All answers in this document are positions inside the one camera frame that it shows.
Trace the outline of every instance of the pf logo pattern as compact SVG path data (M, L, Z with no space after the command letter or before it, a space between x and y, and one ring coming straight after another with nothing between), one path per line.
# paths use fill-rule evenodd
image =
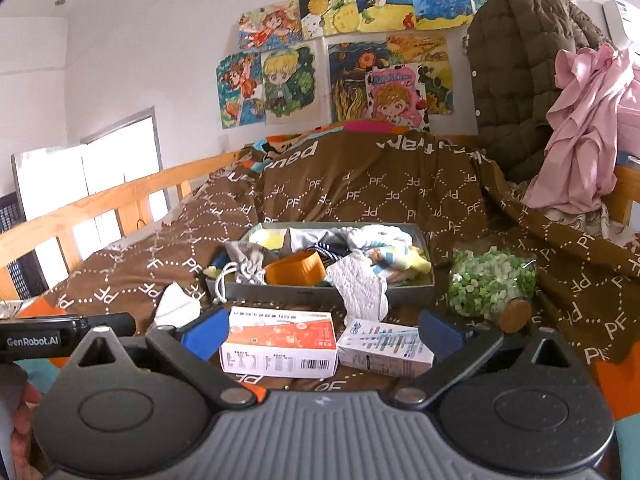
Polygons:
M85 315L130 311L144 331L171 282L204 298L202 269L222 240L238 240L258 222L412 222L428 235L431 259L440 269L436 309L446 307L453 244L499 234L536 256L538 283L549 302L534 304L533 323L560 331L585 363L620 362L638 340L639 257L525 208L482 153L423 132L334 132L304 141L261 173L251 171L252 161L263 157L251 152L211 175L173 222L128 247L92 254L47 299ZM343 313L327 309L341 328ZM418 311L408 305L392 315L391 322L415 325ZM258 382L317 392L394 384L392 378L343 367L325 381Z

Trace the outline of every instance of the orange tape roll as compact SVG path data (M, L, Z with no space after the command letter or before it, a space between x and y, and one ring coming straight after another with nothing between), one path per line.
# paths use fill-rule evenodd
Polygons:
M314 286L326 271L318 252L304 251L267 265L264 274L269 285Z

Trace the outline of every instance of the wooden bed frame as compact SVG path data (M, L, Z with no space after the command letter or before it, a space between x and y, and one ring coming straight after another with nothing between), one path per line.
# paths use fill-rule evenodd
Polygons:
M479 147L478 136L442 137L469 148ZM0 234L0 300L19 299L6 266L36 246L56 238L66 268L71 273L82 263L73 227L114 210L120 233L128 235L137 230L140 220L143 221L143 226L153 222L148 200L150 194L175 187L178 197L182 199L191 192L191 180L228 166L238 156L239 152L224 153L175 166L88 196ZM616 176L616 189L604 202L609 207L610 218L626 225L633 200L640 202L640 171L617 166Z

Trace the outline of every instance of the gray storage box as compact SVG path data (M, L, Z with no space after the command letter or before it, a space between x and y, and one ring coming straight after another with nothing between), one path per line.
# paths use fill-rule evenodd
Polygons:
M414 246L422 249L429 261L427 243L416 224L396 224L380 222L382 225L396 226L412 236ZM251 235L260 229L286 230L295 229L331 229L334 227L363 227L371 222L271 222L258 224L247 231L241 240L247 241ZM207 278L207 287L212 297L215 297L215 280ZM389 308L403 305L415 305L419 308L431 306L434 301L435 276L433 269L426 276L412 280L411 285L389 285L386 297ZM332 306L343 305L342 297L332 286L283 286L283 285L247 285L226 281L226 298L228 300L247 301L249 303L276 303L289 305Z

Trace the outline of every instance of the white string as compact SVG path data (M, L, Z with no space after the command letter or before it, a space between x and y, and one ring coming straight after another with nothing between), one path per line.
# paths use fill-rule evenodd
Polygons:
M220 275L216 278L216 283L213 286L218 303L226 303L228 301L226 299L225 277L233 273L236 274L237 283L244 282L253 285L265 285L264 269L248 260L240 264L237 262L229 262L222 267L222 272L220 272Z

